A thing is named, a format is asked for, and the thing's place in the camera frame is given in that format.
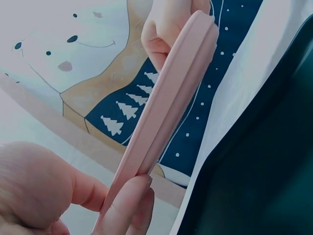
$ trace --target silicone case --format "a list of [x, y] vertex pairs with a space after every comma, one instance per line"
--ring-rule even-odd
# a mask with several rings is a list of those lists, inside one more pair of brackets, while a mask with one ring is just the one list
[[211, 16], [195, 12], [178, 36], [138, 121], [95, 225], [132, 177], [150, 174], [208, 65], [219, 35]]

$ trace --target christmas tree print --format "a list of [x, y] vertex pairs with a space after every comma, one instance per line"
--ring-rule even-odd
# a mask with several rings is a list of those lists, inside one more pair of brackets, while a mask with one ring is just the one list
[[137, 85], [137, 86], [147, 94], [151, 94], [152, 92], [152, 87], [146, 87], [146, 86], [140, 86], [140, 85]]
[[111, 118], [104, 117], [101, 115], [100, 117], [105, 126], [107, 127], [108, 131], [111, 132], [112, 136], [115, 136], [116, 134], [120, 135], [122, 133], [121, 128], [124, 125], [122, 122], [117, 122], [117, 120], [111, 120]]
[[138, 108], [133, 108], [131, 105], [119, 103], [118, 101], [116, 103], [119, 109], [122, 110], [123, 114], [126, 116], [127, 120], [136, 117], [135, 113], [137, 112]]
[[155, 84], [157, 82], [158, 73], [144, 72], [144, 74]]
[[141, 96], [135, 95], [135, 94], [128, 94], [128, 93], [126, 93], [126, 95], [128, 95], [130, 98], [132, 98], [140, 106], [142, 106], [143, 104], [147, 103], [147, 100], [148, 100], [147, 97], [141, 97]]

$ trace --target teal object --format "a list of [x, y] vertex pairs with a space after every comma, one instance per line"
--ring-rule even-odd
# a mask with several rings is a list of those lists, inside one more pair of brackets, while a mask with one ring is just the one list
[[178, 235], [313, 235], [313, 15], [205, 161]]

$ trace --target hand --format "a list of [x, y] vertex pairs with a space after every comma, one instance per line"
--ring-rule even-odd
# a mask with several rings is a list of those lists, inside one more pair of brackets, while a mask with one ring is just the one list
[[154, 0], [141, 34], [143, 47], [158, 72], [180, 31], [197, 10], [209, 14], [210, 0]]
[[[154, 203], [150, 183], [149, 176], [129, 180], [105, 215], [103, 232], [95, 235], [146, 234]], [[1, 235], [68, 235], [60, 216], [70, 204], [98, 212], [107, 192], [100, 181], [41, 146], [0, 145]]]

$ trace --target bear nose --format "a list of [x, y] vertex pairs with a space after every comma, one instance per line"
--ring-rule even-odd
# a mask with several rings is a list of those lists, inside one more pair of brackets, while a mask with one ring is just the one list
[[67, 42], [68, 42], [68, 43], [73, 43], [73, 42], [75, 42], [77, 39], [78, 39], [78, 36], [77, 36], [77, 35], [74, 35], [74, 36], [71, 36], [71, 37], [67, 40]]

